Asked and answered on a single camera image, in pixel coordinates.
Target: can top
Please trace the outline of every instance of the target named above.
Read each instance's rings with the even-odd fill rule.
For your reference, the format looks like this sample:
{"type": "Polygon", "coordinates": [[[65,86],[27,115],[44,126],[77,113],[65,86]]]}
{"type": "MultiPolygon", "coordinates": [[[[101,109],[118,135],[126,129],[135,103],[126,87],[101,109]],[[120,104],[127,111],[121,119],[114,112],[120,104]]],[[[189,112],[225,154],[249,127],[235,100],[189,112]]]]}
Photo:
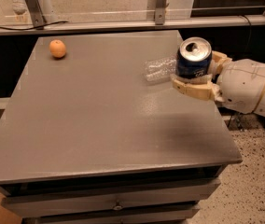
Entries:
{"type": "Polygon", "coordinates": [[[211,53],[211,46],[208,41],[200,37],[192,37],[180,45],[181,56],[192,62],[200,62],[206,59],[211,53]]]}

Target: speckled floor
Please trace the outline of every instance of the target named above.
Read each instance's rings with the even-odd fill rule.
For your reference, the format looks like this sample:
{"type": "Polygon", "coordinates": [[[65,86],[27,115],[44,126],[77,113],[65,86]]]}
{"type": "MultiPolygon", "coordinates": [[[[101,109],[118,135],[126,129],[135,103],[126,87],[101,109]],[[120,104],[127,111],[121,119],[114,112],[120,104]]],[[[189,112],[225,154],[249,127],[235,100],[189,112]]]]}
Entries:
{"type": "Polygon", "coordinates": [[[188,224],[265,224],[265,128],[255,115],[242,118],[244,131],[230,124],[230,134],[243,162],[230,165],[221,174],[221,186],[188,224]]]}

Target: soda can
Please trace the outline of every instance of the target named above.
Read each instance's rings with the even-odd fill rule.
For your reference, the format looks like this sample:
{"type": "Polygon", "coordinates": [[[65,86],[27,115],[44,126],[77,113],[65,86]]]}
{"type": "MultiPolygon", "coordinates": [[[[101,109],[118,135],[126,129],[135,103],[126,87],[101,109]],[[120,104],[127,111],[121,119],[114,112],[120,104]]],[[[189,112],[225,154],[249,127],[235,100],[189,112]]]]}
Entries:
{"type": "Polygon", "coordinates": [[[178,51],[176,74],[183,78],[207,75],[212,59],[212,49],[208,41],[192,37],[181,43],[178,51]]]}

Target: wooden drawer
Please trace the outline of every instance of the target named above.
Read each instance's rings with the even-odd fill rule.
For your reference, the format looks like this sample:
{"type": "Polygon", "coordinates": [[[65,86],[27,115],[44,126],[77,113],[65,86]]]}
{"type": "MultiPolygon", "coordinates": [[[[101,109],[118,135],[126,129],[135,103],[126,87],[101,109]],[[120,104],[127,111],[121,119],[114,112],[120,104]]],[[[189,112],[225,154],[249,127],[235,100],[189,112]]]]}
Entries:
{"type": "Polygon", "coordinates": [[[4,199],[3,206],[21,217],[44,217],[102,210],[120,210],[163,203],[182,203],[208,198],[218,179],[88,189],[4,199]]]}
{"type": "Polygon", "coordinates": [[[119,212],[96,212],[58,217],[41,217],[34,224],[140,224],[171,223],[192,218],[199,211],[198,205],[173,204],[151,208],[134,208],[119,212]]]}

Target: dresser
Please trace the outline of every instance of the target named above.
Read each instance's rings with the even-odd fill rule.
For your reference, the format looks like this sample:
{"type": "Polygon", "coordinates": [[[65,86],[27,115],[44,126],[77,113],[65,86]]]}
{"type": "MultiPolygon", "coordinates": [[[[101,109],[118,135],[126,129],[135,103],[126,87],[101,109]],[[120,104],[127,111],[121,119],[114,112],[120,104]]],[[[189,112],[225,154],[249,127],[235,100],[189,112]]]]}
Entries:
{"type": "Polygon", "coordinates": [[[180,42],[177,31],[39,37],[0,120],[2,205],[34,224],[192,218],[242,157],[213,102],[146,82],[145,62],[180,42]]]}

